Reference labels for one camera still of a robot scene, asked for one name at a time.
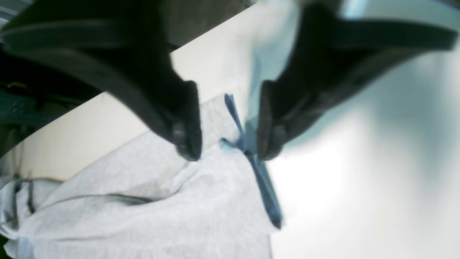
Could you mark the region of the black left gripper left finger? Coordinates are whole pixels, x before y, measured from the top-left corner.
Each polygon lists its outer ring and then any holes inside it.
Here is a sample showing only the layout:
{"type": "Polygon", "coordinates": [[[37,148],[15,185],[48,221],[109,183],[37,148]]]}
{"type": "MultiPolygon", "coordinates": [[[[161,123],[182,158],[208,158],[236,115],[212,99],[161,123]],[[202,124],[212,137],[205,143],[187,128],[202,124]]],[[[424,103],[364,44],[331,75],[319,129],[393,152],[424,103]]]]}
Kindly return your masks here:
{"type": "Polygon", "coordinates": [[[8,54],[112,94],[184,159],[200,159],[197,85],[174,71],[159,0],[37,0],[1,38],[8,54]]]}

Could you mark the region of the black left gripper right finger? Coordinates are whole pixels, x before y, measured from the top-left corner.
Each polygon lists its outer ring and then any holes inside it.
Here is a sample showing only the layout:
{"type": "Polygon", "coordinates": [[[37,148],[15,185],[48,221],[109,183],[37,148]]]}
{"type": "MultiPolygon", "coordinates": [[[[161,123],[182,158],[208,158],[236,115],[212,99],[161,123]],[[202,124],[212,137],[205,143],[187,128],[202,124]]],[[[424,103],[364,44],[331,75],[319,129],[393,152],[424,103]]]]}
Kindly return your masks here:
{"type": "Polygon", "coordinates": [[[263,82],[257,128],[261,160],[305,133],[324,113],[394,66],[429,51],[450,51],[458,32],[404,18],[345,18],[334,4],[309,4],[289,60],[263,82]]]}

